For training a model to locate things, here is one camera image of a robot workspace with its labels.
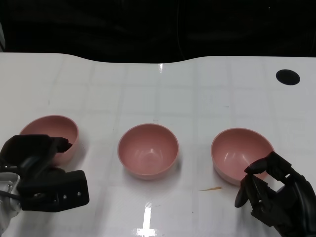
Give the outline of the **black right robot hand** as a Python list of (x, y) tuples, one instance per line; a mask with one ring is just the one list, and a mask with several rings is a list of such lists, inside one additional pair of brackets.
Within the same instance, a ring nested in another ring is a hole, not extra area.
[[(250, 164), (240, 183), (235, 207), (250, 202), (251, 215), (282, 237), (314, 237), (316, 235), (316, 195), (305, 177), (275, 152)], [(284, 185), (278, 191), (257, 177), (267, 172)]]

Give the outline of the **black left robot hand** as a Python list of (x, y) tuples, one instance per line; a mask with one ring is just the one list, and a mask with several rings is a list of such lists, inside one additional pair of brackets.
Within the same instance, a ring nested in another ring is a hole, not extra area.
[(37, 178), (53, 166), (57, 153), (66, 152), (71, 146), (63, 137), (15, 135), (0, 151), (0, 171), (18, 174), (23, 179)]

